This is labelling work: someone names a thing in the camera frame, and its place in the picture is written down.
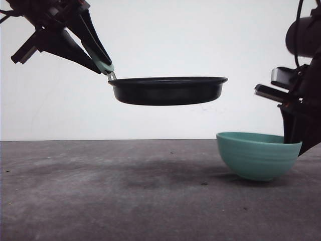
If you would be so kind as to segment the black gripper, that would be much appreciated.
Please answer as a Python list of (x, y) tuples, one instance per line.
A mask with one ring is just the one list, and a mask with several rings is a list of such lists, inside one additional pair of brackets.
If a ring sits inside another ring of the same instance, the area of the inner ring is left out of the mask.
[(274, 68), (271, 84), (286, 92), (258, 84), (255, 94), (279, 103), (284, 143), (302, 142), (299, 151), (302, 155), (320, 143), (320, 47), (313, 52), (308, 65)]
[[(24, 64), (36, 51), (45, 51), (101, 74), (95, 63), (111, 66), (112, 61), (93, 26), (89, 7), (87, 1), (11, 1), (15, 15), (35, 27), (12, 61)], [(65, 30), (67, 27), (81, 40), (90, 57)]]

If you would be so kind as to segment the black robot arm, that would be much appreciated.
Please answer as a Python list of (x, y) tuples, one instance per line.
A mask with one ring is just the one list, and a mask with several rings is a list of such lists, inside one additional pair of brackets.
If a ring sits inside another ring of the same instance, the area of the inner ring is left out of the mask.
[(285, 43), (294, 55), (296, 68), (276, 67), (271, 73), (274, 89), (262, 84), (255, 94), (277, 101), (283, 118), (284, 143), (301, 143), (302, 155), (320, 143), (320, 1), (308, 17), (301, 17), (299, 1), (296, 19)]

